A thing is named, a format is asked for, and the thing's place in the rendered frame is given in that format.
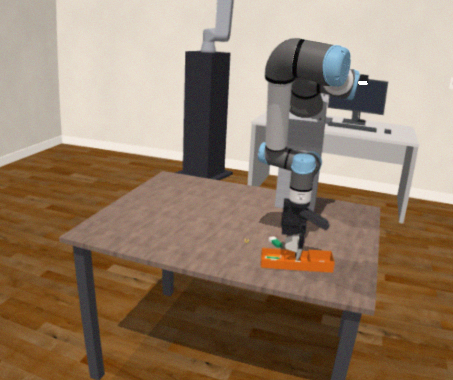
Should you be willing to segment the orange bin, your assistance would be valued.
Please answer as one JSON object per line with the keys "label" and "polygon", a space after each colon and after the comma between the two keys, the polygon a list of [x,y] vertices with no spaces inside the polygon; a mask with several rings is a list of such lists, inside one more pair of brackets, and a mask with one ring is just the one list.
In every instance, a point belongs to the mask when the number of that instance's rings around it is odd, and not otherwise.
{"label": "orange bin", "polygon": [[[316,271],[316,272],[331,272],[334,269],[334,259],[332,251],[321,251],[321,250],[309,250],[302,251],[301,256],[298,260],[296,259],[295,252],[283,249],[270,249],[262,248],[263,254],[261,253],[261,268],[273,268],[273,269],[287,269],[287,270],[301,270],[301,271]],[[285,251],[285,260],[284,260]],[[268,254],[279,254],[280,259],[266,260],[265,256]],[[310,258],[311,257],[311,258]]]}

